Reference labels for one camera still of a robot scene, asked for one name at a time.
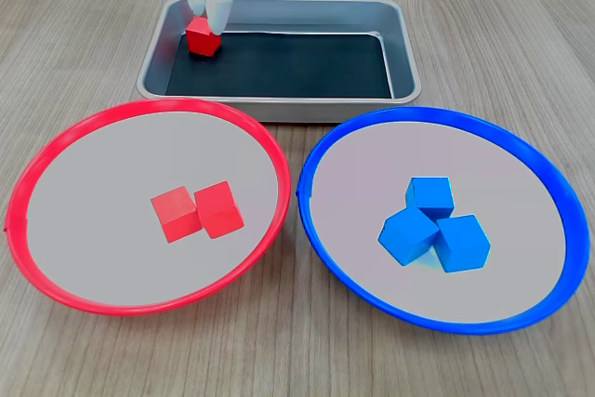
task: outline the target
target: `blue plate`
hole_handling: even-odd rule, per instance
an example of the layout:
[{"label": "blue plate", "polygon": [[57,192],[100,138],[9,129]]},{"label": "blue plate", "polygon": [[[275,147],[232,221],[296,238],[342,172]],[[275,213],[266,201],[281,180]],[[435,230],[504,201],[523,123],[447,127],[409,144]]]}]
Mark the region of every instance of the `blue plate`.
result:
[{"label": "blue plate", "polygon": [[[371,295],[343,272],[329,256],[316,233],[310,210],[312,183],[318,164],[334,143],[351,132],[368,126],[400,121],[450,126],[491,141],[525,163],[548,189],[562,219],[566,255],[558,283],[533,308],[504,320],[480,324],[447,323],[422,318],[397,309]],[[361,298],[386,313],[428,329],[454,334],[489,335],[524,328],[548,318],[561,308],[578,289],[587,272],[590,251],[587,218],[578,197],[562,173],[538,150],[514,134],[464,113],[427,107],[400,107],[366,113],[337,126],[316,145],[308,157],[297,187],[297,198],[299,213],[311,244],[335,276]]]}]

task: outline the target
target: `metal tray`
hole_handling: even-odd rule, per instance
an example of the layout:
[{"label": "metal tray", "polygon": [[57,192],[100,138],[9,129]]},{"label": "metal tray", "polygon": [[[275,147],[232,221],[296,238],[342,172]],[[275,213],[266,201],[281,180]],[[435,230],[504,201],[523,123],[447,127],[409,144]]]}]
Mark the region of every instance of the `metal tray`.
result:
[{"label": "metal tray", "polygon": [[[187,0],[165,4],[139,75],[144,97],[167,97],[180,39],[191,21]],[[235,0],[225,33],[368,34],[381,44],[390,98],[200,97],[227,103],[260,122],[340,123],[405,104],[420,92],[403,14],[388,0]]]}]

